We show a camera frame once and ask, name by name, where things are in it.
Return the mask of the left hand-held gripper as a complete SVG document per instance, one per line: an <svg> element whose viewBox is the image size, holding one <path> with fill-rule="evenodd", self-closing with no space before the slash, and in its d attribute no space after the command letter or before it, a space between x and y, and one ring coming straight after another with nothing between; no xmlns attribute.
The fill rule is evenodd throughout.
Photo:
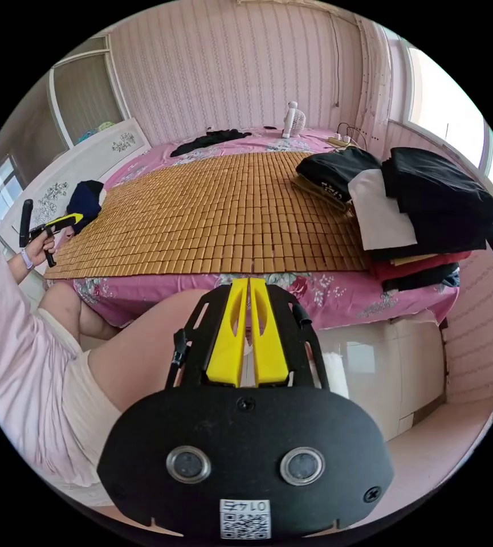
<svg viewBox="0 0 493 547"><path fill-rule="evenodd" d="M53 221L50 221L48 223L40 224L39 226L36 226L35 228L30 228L30 217L31 214L28 213L28 243L35 239L38 235L40 235L43 232L48 233L48 235L55 235L71 226L74 226L75 224L79 223L82 220L82 214L80 213L71 213L67 214L63 217L54 219ZM56 265L56 262L52 258L52 255L49 255L47 257L47 262L49 267L53 267ZM28 268L34 268L28 258Z"/></svg>

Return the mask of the person's left hand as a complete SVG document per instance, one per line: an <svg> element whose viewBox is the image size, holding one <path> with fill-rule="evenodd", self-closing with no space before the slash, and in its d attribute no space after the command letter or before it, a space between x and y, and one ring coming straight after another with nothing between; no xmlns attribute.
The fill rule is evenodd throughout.
<svg viewBox="0 0 493 547"><path fill-rule="evenodd" d="M54 252L55 238L53 235L48 235L46 232L38 235L25 247L25 253L33 267L38 267L43 264L47 260L47 257Z"/></svg>

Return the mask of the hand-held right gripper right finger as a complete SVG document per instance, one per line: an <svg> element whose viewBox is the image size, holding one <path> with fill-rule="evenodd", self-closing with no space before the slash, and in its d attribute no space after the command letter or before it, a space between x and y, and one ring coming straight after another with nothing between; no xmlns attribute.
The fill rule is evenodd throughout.
<svg viewBox="0 0 493 547"><path fill-rule="evenodd" d="M266 282L260 278L251 278L249 285L255 385L285 385L289 369Z"/></svg>

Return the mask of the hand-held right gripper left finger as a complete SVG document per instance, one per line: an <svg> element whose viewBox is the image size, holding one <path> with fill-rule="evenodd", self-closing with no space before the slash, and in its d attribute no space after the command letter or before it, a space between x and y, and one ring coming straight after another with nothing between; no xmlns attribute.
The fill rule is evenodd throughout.
<svg viewBox="0 0 493 547"><path fill-rule="evenodd" d="M211 383L240 387L246 339L248 280L223 286L227 297L215 344L206 369Z"/></svg>

